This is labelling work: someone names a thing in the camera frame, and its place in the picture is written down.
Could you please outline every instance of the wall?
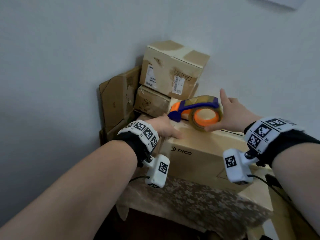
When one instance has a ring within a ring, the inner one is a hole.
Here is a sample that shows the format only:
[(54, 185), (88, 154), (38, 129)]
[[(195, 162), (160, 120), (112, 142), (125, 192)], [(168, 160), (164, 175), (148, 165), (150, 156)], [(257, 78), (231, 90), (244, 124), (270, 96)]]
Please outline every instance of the wall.
[(211, 55), (198, 95), (225, 88), (320, 139), (320, 0), (297, 11), (262, 0), (173, 0), (170, 14), (166, 36)]
[(99, 146), (98, 85), (167, 19), (168, 0), (1, 0), (0, 226)]

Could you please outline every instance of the person's right arm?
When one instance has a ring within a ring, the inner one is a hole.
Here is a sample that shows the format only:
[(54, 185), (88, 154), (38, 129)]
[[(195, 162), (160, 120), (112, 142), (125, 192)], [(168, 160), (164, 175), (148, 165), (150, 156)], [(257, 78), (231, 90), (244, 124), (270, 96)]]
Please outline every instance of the person's right arm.
[[(206, 131), (244, 132), (248, 125), (262, 118), (238, 99), (228, 98), (223, 89), (220, 97), (223, 119), (207, 126)], [(284, 150), (275, 157), (272, 169), (285, 192), (320, 235), (320, 144), (303, 143)]]

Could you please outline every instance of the hand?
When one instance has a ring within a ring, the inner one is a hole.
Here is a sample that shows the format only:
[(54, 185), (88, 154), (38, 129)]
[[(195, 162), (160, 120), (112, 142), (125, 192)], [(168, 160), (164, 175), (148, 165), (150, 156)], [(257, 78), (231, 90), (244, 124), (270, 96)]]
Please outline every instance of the hand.
[(182, 133), (171, 125), (170, 119), (165, 113), (160, 117), (146, 120), (146, 122), (152, 125), (152, 127), (158, 132), (159, 136), (172, 136), (177, 139), (183, 138)]
[(206, 126), (204, 129), (207, 132), (228, 130), (243, 133), (248, 125), (262, 118), (246, 109), (239, 103), (238, 99), (228, 98), (224, 89), (220, 90), (220, 98), (223, 106), (222, 120)]

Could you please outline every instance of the forearm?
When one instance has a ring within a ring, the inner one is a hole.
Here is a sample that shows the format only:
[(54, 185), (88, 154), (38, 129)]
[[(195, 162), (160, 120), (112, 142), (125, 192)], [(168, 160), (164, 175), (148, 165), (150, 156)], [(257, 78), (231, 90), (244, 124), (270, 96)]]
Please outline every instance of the forearm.
[(320, 145), (304, 143), (280, 153), (272, 169), (283, 189), (320, 234)]
[(93, 239), (136, 166), (128, 144), (108, 142), (4, 225), (0, 238)]

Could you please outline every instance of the barcode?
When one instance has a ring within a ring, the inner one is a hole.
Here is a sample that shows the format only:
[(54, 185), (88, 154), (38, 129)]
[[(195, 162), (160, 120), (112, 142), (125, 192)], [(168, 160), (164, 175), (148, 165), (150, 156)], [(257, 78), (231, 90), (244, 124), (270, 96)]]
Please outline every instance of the barcode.
[(176, 77), (176, 79), (174, 80), (174, 87), (173, 87), (173, 90), (174, 90), (174, 91), (177, 90), (178, 79), (179, 79), (179, 77)]

